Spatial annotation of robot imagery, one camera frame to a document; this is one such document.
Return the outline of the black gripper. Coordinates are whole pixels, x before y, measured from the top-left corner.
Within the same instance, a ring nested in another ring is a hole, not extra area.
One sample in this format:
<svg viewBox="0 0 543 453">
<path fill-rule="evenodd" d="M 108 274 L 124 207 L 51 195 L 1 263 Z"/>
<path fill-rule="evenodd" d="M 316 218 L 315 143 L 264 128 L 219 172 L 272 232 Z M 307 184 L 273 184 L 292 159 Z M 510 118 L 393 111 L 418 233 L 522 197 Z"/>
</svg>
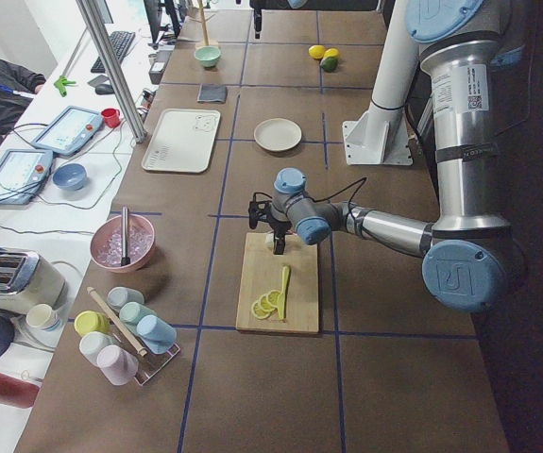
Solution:
<svg viewBox="0 0 543 453">
<path fill-rule="evenodd" d="M 273 254 L 283 255 L 285 250 L 285 235 L 292 228 L 292 223 L 289 220 L 278 220 L 273 215 L 270 215 L 269 225 L 273 229 Z"/>
</svg>

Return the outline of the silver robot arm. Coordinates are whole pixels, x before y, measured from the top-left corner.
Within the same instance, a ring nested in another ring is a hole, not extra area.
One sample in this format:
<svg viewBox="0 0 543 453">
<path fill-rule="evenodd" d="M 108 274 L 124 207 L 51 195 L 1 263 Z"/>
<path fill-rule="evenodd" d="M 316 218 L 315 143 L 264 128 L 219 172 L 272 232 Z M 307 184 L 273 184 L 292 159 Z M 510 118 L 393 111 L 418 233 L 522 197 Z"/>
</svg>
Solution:
<svg viewBox="0 0 543 453">
<path fill-rule="evenodd" d="M 301 9 L 304 8 L 307 0 L 249 0 L 253 12 L 254 38 L 261 37 L 263 29 L 263 11 L 266 9 Z"/>
<path fill-rule="evenodd" d="M 491 72 L 521 59 L 526 1 L 398 1 L 368 110 L 343 125 L 347 162 L 392 163 L 392 141 L 417 71 L 431 80 L 440 215 L 424 223 L 352 202 L 317 201 L 295 168 L 279 171 L 272 197 L 252 202 L 252 222 L 274 231 L 281 253 L 293 230 L 306 244 L 345 231 L 422 258 L 428 291 L 447 307 L 487 310 L 515 288 L 525 260 L 497 196 L 499 148 Z"/>
</svg>

